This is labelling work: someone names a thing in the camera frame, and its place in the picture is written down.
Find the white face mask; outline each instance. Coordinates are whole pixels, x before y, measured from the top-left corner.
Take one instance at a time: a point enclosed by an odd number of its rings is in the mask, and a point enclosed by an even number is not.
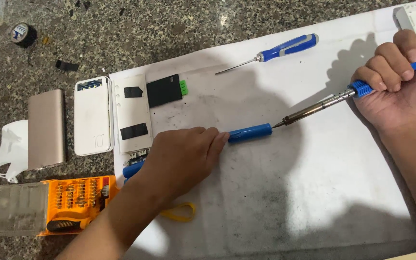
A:
[[[7,163],[11,165],[0,177],[8,182],[18,183],[15,177],[28,169],[28,120],[15,121],[3,126],[0,166]]]

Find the blue soldering iron handle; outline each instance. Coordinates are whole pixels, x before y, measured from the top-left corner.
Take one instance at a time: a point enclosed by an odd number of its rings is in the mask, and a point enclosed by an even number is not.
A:
[[[229,134],[231,136],[229,137],[228,142],[236,143],[253,138],[269,136],[272,134],[272,127],[270,126],[270,124],[265,123],[235,131],[230,131]]]
[[[303,35],[295,39],[289,40],[286,43],[275,46],[270,50],[263,50],[258,53],[258,56],[261,58],[260,62],[267,62],[273,58],[285,56],[302,50],[307,50],[314,47],[319,42],[319,36],[312,33],[308,35]]]
[[[413,70],[416,70],[416,62],[413,62],[410,65],[412,66]],[[368,95],[373,90],[373,88],[370,85],[368,85],[367,83],[365,83],[362,80],[358,80],[358,81],[355,81],[355,82],[349,84],[348,88],[352,88],[352,89],[355,90],[355,92],[356,92],[355,97],[356,98],[361,98],[365,95]]]
[[[131,165],[126,166],[125,168],[123,168],[124,178],[129,179],[129,178],[133,177],[134,174],[136,174],[141,169],[143,164],[144,164],[144,161],[138,162],[138,163],[135,163],[135,164],[131,164]]]

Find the metal soldering iron shaft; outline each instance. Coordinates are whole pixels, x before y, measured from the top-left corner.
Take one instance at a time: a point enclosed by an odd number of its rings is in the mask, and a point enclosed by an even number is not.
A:
[[[276,124],[272,128],[279,127],[279,126],[282,126],[282,125],[289,125],[291,123],[294,123],[294,122],[296,122],[300,119],[303,119],[307,116],[310,116],[314,113],[317,113],[321,110],[324,110],[329,106],[340,103],[343,100],[347,100],[348,98],[354,96],[355,94],[356,94],[356,92],[354,91],[354,89],[352,89],[352,88],[347,89],[347,90],[345,90],[345,91],[343,91],[343,92],[341,92],[337,95],[334,95],[332,97],[324,99],[323,101],[321,101],[319,103],[313,104],[313,105],[311,105],[311,106],[309,106],[309,107],[307,107],[307,108],[305,108],[301,111],[298,111],[296,113],[293,113],[289,116],[284,117],[282,119],[282,122]]]

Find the screwdriver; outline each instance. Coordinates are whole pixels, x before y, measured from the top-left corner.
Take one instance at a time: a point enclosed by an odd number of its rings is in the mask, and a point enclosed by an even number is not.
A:
[[[295,52],[299,52],[299,51],[302,51],[302,50],[307,50],[309,48],[314,47],[318,42],[319,42],[319,37],[315,33],[308,34],[308,35],[303,35],[303,36],[297,37],[295,39],[289,40],[288,42],[285,42],[285,43],[280,44],[278,46],[275,46],[274,48],[272,48],[270,50],[263,50],[263,51],[259,52],[256,55],[256,57],[252,58],[251,60],[249,60],[247,62],[244,62],[240,65],[237,65],[235,67],[228,68],[228,69],[225,69],[225,70],[220,71],[218,73],[215,73],[215,75],[224,73],[224,72],[229,71],[233,68],[240,67],[240,66],[245,65],[245,64],[250,63],[250,62],[267,62],[267,61],[272,60],[273,58],[276,58],[276,57],[282,57],[282,56],[292,54],[292,53],[295,53]]]
[[[416,62],[413,62],[410,64],[413,68],[413,70],[416,70]],[[307,116],[310,116],[316,112],[319,112],[323,109],[326,109],[329,106],[332,106],[334,104],[340,103],[344,100],[349,99],[350,97],[356,97],[361,98],[363,96],[366,96],[372,92],[372,87],[365,83],[362,80],[355,81],[348,85],[348,89],[337,94],[333,95],[332,97],[329,97],[327,99],[324,99],[321,102],[318,102],[316,104],[313,104],[301,111],[298,111],[296,113],[293,113],[289,116],[286,116],[282,119],[281,122],[271,127],[268,123],[252,126],[244,129],[239,129],[235,131],[229,132],[231,134],[228,142],[229,143],[236,143],[239,141],[245,141],[252,138],[258,138],[258,137],[264,137],[267,135],[272,134],[272,129],[276,127],[280,127],[282,125],[289,125],[291,123],[294,123],[300,119],[303,119]]]

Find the black electrical tape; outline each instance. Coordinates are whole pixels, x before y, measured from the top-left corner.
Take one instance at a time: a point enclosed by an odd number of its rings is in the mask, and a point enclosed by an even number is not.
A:
[[[182,99],[179,74],[147,83],[147,98],[149,107]]]
[[[149,133],[147,130],[146,123],[140,123],[125,128],[121,128],[120,132],[122,134],[123,140],[144,136]]]
[[[142,93],[142,89],[138,86],[129,86],[124,88],[125,98],[141,98]]]
[[[11,31],[11,41],[22,48],[28,48],[37,38],[38,34],[35,28],[26,23],[16,25]]]
[[[55,63],[55,67],[61,70],[65,70],[65,71],[77,71],[79,65],[57,60],[57,62]]]

